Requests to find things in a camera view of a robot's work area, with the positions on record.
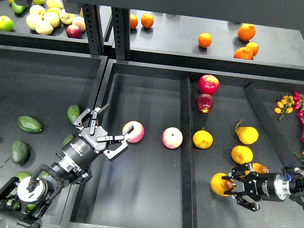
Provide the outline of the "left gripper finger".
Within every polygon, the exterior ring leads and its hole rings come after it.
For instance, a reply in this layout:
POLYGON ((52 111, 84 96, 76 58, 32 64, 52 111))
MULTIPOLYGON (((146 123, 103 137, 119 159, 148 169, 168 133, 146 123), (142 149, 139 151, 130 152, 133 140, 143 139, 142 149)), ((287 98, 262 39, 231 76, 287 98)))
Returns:
POLYGON ((121 135, 97 137, 96 141, 105 143, 103 153, 107 159, 112 162, 128 149, 128 139, 134 126, 128 127, 121 135))
POLYGON ((104 115, 110 109, 110 105, 106 104, 105 106, 95 109, 87 108, 85 109, 74 121, 73 125, 77 129, 84 131, 84 122, 87 119, 90 119, 90 124, 88 126, 89 135, 93 136, 95 134, 95 127, 97 126, 97 119, 99 115, 104 115))

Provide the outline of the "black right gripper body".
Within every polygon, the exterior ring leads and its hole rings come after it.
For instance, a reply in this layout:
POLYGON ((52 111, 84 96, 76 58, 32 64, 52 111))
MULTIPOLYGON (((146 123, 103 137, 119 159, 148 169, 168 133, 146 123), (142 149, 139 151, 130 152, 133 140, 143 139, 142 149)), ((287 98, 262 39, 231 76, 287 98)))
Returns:
POLYGON ((287 191, 284 190, 284 177, 279 173, 249 173, 246 178, 248 182, 244 183, 244 191, 256 202, 266 201, 284 201, 287 197, 287 191))

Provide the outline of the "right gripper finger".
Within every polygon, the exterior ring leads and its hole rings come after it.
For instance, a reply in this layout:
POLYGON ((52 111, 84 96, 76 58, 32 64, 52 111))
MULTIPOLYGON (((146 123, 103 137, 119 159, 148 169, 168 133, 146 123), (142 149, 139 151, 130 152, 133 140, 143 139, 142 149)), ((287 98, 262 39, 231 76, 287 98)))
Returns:
POLYGON ((223 180, 237 180, 242 183, 250 183, 256 180, 258 173, 254 171, 252 163, 244 163, 236 166, 228 175, 224 175, 221 178, 223 180))
POLYGON ((242 192, 230 191, 229 195, 234 197, 238 205, 250 211, 256 212, 260 209, 258 202, 249 202, 248 200, 243 198, 243 196, 248 196, 248 193, 246 191, 242 191, 242 192))

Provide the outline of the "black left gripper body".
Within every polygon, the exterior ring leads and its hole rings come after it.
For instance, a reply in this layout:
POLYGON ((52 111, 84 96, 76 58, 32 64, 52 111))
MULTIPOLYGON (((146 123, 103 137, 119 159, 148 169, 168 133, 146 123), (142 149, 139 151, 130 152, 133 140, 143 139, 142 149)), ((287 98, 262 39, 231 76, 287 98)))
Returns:
POLYGON ((95 127, 93 135, 90 134, 90 128, 86 127, 62 148, 63 152, 77 167, 85 169, 106 149, 106 143, 97 142, 96 139, 107 135, 108 132, 102 127, 95 127))

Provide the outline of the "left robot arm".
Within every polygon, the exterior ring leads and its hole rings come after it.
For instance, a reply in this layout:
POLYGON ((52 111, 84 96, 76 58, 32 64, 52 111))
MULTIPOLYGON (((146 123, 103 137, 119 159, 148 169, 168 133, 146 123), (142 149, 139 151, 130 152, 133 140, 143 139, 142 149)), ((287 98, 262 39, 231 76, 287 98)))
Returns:
POLYGON ((23 180, 12 177, 0 189, 2 228, 40 228, 42 216, 63 188, 91 179, 90 165, 100 154, 113 161, 127 150, 133 125, 121 135, 109 136, 97 123, 98 116, 109 108, 106 104, 80 114, 73 123, 80 133, 62 148, 59 162, 51 166, 42 164, 23 180))

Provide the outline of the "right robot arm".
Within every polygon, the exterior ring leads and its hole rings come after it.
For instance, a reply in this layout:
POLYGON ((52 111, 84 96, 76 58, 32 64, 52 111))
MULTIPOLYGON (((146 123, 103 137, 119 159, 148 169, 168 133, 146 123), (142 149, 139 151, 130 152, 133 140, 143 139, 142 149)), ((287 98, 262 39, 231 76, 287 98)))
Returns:
POLYGON ((282 173, 258 173, 251 163, 244 163, 221 178, 242 183, 241 192, 225 191, 224 194, 231 195, 238 205, 253 212, 260 209, 260 201, 283 202, 287 197, 304 205, 304 171, 296 163, 284 166, 282 173))

